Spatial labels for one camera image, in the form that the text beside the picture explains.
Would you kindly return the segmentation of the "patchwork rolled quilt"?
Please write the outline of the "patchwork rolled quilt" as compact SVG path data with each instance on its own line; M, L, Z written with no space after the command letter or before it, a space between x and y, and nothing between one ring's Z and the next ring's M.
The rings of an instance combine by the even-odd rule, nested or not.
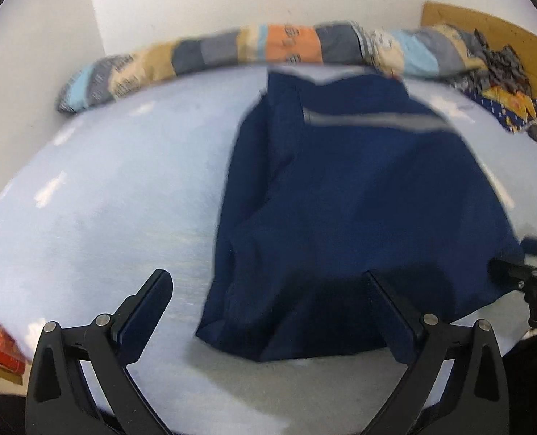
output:
M478 37L446 24L389 32L365 30L355 22L262 24L98 59L71 76L55 108L75 114L179 76L256 63L366 65L429 79L487 66Z

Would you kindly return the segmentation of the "grey black patterned cloth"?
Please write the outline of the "grey black patterned cloth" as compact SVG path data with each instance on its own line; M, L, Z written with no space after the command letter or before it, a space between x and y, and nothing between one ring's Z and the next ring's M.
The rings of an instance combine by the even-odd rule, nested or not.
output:
M493 87L515 94L532 95L531 83L516 51L509 44L501 50L493 50L485 36L478 31L461 33L470 54L478 56L485 64L484 69L475 69L453 76L447 83L464 94L479 94Z

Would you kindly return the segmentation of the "yellow navy star blanket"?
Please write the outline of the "yellow navy star blanket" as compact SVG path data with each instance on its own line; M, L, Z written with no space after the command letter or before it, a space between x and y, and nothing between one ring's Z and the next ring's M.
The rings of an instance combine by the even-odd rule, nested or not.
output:
M494 116L509 133L537 125L537 98L522 91L512 93L495 86L483 91L470 91L467 96Z

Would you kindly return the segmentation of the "navy blue work garment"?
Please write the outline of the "navy blue work garment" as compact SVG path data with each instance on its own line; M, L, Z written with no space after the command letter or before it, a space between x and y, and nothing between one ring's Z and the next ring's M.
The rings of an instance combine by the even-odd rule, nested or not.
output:
M272 72L240 125L197 337L253 361L383 346L365 275L452 322L496 301L519 241L462 137L399 80Z

